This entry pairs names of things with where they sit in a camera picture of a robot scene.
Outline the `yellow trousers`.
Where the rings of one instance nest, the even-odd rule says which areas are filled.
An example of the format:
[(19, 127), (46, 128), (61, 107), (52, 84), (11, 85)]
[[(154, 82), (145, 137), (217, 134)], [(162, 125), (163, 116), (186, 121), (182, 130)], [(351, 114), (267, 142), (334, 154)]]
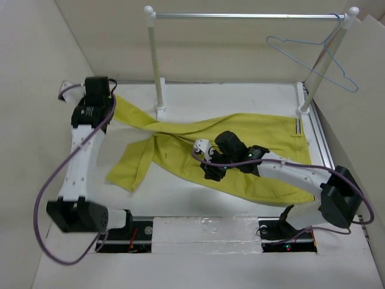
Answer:
[(255, 176), (252, 166), (223, 170), (206, 166), (191, 154), (198, 139), (209, 141), (216, 164), (238, 163), (251, 158), (251, 150), (264, 147), (281, 157), (310, 164), (302, 125), (297, 118), (267, 114), (237, 113), (195, 123), (160, 122), (132, 103), (117, 97), (116, 121), (151, 131), (143, 141), (127, 145), (107, 180), (135, 191), (152, 163), (193, 183), (268, 205), (292, 205), (314, 201), (314, 196), (284, 182)]

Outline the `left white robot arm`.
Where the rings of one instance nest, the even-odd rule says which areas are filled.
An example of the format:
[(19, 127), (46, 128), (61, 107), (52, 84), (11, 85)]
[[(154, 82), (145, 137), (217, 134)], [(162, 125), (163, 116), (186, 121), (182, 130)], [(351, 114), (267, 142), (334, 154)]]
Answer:
[(63, 100), (76, 106), (71, 116), (71, 157), (56, 200), (46, 212), (63, 233), (103, 233), (113, 230), (120, 238), (134, 233), (128, 210), (114, 210), (96, 201), (94, 180), (99, 149), (116, 107), (107, 76), (87, 77), (80, 87), (63, 91)]

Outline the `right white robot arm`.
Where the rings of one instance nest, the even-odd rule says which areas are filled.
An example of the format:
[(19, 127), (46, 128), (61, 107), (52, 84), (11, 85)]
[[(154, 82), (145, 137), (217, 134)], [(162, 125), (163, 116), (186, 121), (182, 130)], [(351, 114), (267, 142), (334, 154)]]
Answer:
[(221, 181), (231, 172), (254, 175), (258, 181), (291, 185), (313, 196), (312, 202), (290, 201), (272, 228), (273, 240), (292, 237), (322, 223), (349, 230), (362, 203), (362, 192), (350, 171), (342, 166), (330, 169), (289, 161), (268, 148), (246, 146), (231, 131), (222, 132), (215, 148), (209, 140), (198, 139), (194, 153), (203, 154), (200, 167), (205, 178)]

